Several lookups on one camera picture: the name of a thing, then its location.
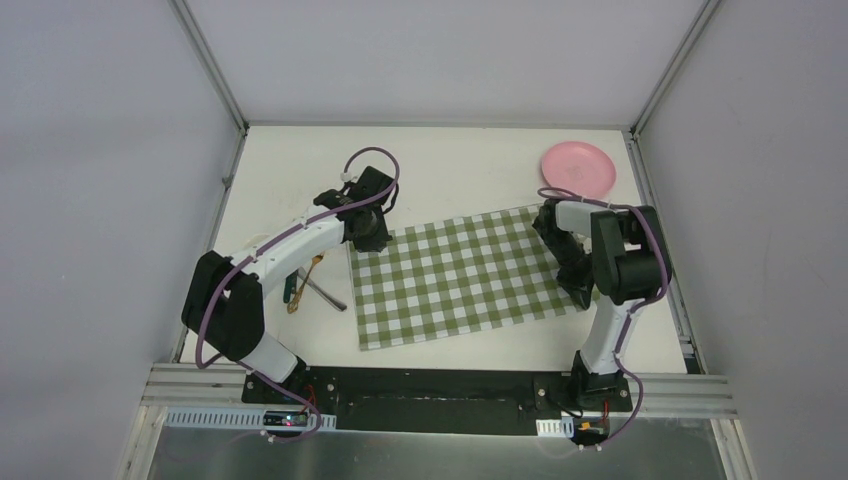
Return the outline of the silver knife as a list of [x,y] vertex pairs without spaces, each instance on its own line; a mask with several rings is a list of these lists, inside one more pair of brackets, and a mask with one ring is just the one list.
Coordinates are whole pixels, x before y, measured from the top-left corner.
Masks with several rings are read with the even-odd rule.
[[310,287],[320,298],[322,298],[326,303],[328,303],[332,308],[339,312],[345,312],[348,309],[348,305],[336,298],[335,296],[328,293],[326,290],[321,288],[317,283],[313,280],[307,278],[307,271],[304,268],[300,268],[297,271],[298,278],[302,281],[303,284]]

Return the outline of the pink plate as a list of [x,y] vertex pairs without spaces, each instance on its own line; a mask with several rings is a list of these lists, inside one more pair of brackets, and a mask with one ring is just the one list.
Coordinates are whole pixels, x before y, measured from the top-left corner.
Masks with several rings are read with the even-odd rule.
[[596,199],[606,197],[617,181],[612,159],[600,148],[581,141],[550,147],[542,155],[540,169],[548,186]]

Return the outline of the gold fork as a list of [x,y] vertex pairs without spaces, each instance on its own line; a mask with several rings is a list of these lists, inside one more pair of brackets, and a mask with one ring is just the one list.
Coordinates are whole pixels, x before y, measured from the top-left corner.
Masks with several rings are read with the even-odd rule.
[[304,290],[305,290],[306,286],[308,285],[308,281],[310,280],[310,276],[311,276],[313,270],[315,269],[315,267],[322,262],[324,257],[325,257],[325,255],[323,253],[320,253],[320,254],[318,254],[318,255],[316,255],[312,258],[309,268],[305,270],[305,274],[301,278],[301,283],[300,283],[299,287],[297,288],[295,293],[291,296],[291,299],[290,299],[289,303],[287,304],[286,309],[287,309],[288,314],[294,314],[295,312],[298,311],[301,299],[302,299],[303,294],[304,294]]

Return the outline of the green checkered cloth napkin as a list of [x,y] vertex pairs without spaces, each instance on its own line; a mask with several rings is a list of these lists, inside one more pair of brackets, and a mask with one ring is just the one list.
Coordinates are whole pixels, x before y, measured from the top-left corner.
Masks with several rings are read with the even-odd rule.
[[349,251],[362,351],[580,312],[532,223],[538,205],[392,231],[378,253]]

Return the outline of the light blue mug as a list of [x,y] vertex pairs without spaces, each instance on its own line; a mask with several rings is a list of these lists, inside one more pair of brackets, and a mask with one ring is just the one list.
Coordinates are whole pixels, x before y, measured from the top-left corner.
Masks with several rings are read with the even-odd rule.
[[254,236],[252,236],[251,238],[248,239],[248,241],[245,244],[245,247],[246,248],[253,248],[254,246],[264,245],[267,242],[269,237],[270,237],[270,235],[267,234],[267,233],[255,234]]

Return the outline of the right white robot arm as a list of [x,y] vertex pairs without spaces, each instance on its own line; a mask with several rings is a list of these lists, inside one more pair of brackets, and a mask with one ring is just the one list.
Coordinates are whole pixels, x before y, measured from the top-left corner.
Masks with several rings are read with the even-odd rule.
[[595,408],[619,390],[631,329],[668,291],[673,267],[657,211],[573,199],[546,200],[532,223],[558,264],[556,281],[581,309],[593,307],[590,333],[577,351],[569,400]]

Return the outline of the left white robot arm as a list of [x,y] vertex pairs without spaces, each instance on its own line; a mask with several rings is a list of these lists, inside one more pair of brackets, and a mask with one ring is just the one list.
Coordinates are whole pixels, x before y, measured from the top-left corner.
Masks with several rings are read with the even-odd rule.
[[281,404],[297,402],[305,378],[301,359],[267,332],[266,297],[314,258],[345,242],[379,252],[391,236],[385,202],[397,182],[374,167],[340,189],[317,195],[304,214],[279,233],[231,255],[209,251],[196,263],[182,323],[218,353],[267,377]]

